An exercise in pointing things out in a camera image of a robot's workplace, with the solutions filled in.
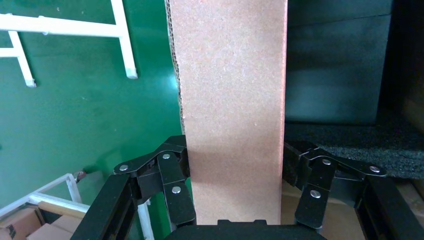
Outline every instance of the black metal frame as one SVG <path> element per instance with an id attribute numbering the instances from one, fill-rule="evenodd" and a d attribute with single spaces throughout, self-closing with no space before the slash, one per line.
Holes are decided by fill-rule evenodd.
<path id="1" fill-rule="evenodd" d="M 302 190 L 294 225 L 264 220 L 196 225 L 185 180 L 190 176 L 186 138 L 168 138 L 147 155 L 117 165 L 72 240 L 125 239 L 137 206 L 162 192 L 172 233 L 180 239 L 325 239 L 322 228 L 328 197 L 354 207 L 368 240 L 423 239 L 424 229 L 384 168 L 334 156 L 309 142 L 284 144 L 283 179 Z"/>

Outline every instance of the gray foam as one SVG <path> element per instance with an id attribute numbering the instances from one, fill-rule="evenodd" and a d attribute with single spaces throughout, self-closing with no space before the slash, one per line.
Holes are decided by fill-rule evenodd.
<path id="1" fill-rule="evenodd" d="M 424 178 L 424 134 L 390 111 L 380 111 L 375 126 L 286 123 L 284 139 L 309 141 L 334 155 L 380 165 L 393 177 Z"/>

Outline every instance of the green wall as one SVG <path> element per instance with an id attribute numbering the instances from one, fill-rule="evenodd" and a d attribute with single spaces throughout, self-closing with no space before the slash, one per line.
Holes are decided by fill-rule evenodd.
<path id="1" fill-rule="evenodd" d="M 104 179 L 181 134 L 164 1 L 124 7 L 137 80 L 126 77 L 117 38 L 19 33 L 37 88 L 26 87 L 16 58 L 0 58 L 0 208 L 65 173 L 90 167 Z M 0 0 L 0 13 L 115 23 L 110 0 Z M 0 32 L 0 48 L 11 46 Z M 81 184 L 90 204 L 101 184 Z M 151 207 L 158 237 L 162 200 Z"/>

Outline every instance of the silver rivet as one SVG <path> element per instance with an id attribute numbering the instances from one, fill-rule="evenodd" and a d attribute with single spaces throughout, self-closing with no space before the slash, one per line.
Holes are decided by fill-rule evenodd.
<path id="1" fill-rule="evenodd" d="M 316 199 L 321 198 L 321 193 L 319 191 L 311 190 L 310 195 Z"/>
<path id="2" fill-rule="evenodd" d="M 179 187 L 179 186 L 174 186 L 173 188 L 172 188 L 172 193 L 173 194 L 179 194 L 181 192 L 181 187 Z"/>
<path id="3" fill-rule="evenodd" d="M 374 173 L 379 173 L 380 169 L 376 166 L 370 166 L 369 169 L 371 169 L 371 171 L 373 171 Z"/>
<path id="4" fill-rule="evenodd" d="M 121 171 L 125 171 L 125 170 L 127 170 L 128 169 L 128 165 L 121 165 L 120 167 L 119 167 L 119 170 L 121 170 Z"/>
<path id="5" fill-rule="evenodd" d="M 325 165 L 331 165 L 331 161 L 328 160 L 328 159 L 323 159 L 322 163 L 325 164 Z"/>

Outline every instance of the brown cardboard box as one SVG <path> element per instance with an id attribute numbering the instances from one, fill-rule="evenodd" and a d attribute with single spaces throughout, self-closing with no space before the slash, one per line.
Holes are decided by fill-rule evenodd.
<path id="1" fill-rule="evenodd" d="M 13 240 L 9 234 L 9 230 L 5 228 L 0 229 L 0 240 Z"/>
<path id="2" fill-rule="evenodd" d="M 27 206 L 0 221 L 0 229 L 7 232 L 13 240 L 25 240 L 44 224 L 37 207 Z"/>
<path id="3" fill-rule="evenodd" d="M 81 220 L 82 219 L 73 216 L 63 215 L 54 221 L 51 225 L 73 234 L 78 225 L 80 225 Z"/>
<path id="4" fill-rule="evenodd" d="M 69 240 L 72 237 L 72 233 L 67 232 L 63 229 L 50 225 L 44 224 L 33 234 L 29 235 L 27 240 Z"/>

